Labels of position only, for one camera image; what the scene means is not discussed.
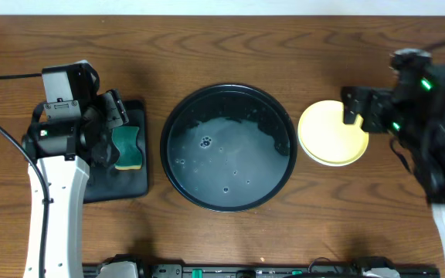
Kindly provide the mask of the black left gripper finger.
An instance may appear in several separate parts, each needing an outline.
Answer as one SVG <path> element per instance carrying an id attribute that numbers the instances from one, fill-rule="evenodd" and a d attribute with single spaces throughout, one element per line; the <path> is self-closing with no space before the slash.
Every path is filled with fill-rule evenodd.
<path id="1" fill-rule="evenodd" d="M 114 165 L 120 157 L 119 150 L 115 147 L 112 140 L 101 141 L 96 144 L 91 152 L 90 164 L 93 167 L 108 168 Z"/>
<path id="2" fill-rule="evenodd" d="M 98 96 L 98 101 L 101 110 L 104 112 L 106 127 L 109 130 L 129 122 L 126 108 L 118 90 L 108 90 L 106 93 Z"/>

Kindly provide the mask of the green scouring sponge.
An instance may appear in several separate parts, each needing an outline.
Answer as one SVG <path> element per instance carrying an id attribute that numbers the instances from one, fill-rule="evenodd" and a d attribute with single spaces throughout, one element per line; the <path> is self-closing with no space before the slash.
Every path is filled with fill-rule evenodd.
<path id="1" fill-rule="evenodd" d="M 112 142 L 119 151 L 119 157 L 114 164 L 118 171 L 140 170 L 143 165 L 143 155 L 137 146 L 139 127 L 120 126 L 112 131 Z"/>

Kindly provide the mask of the yellow plate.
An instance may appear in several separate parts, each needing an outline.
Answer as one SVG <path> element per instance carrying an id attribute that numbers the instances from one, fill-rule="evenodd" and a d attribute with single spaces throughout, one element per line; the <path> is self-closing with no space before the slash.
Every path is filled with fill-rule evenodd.
<path id="1" fill-rule="evenodd" d="M 369 134 L 361 129 L 362 117 L 353 124 L 343 123 L 344 105 L 337 100 L 322 100 L 310 105 L 301 115 L 297 137 L 304 152 L 314 161 L 342 167 L 357 161 L 369 145 Z"/>

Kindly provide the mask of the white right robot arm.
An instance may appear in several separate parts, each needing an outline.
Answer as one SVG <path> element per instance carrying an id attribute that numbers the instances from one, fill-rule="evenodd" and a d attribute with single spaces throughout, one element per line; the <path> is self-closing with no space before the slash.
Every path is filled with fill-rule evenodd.
<path id="1" fill-rule="evenodd" d="M 313 103 L 292 125 L 279 105 L 252 87 L 206 87 L 183 100 L 161 135 L 161 160 L 188 200 L 238 212 L 273 197 L 292 172 L 298 150 L 320 164 L 357 161 L 371 134 L 390 134 L 408 150 L 404 167 L 426 193 L 445 256 L 445 65 L 430 49 L 401 49 L 391 88 L 345 86 L 340 100 Z"/>

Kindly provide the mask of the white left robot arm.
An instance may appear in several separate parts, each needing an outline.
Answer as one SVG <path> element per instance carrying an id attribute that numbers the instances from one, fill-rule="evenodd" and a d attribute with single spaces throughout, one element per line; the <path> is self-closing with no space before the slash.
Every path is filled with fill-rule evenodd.
<path id="1" fill-rule="evenodd" d="M 32 204 L 26 277 L 84 277 L 83 207 L 148 193 L 144 104 L 109 90 L 43 102 L 22 139 Z"/>

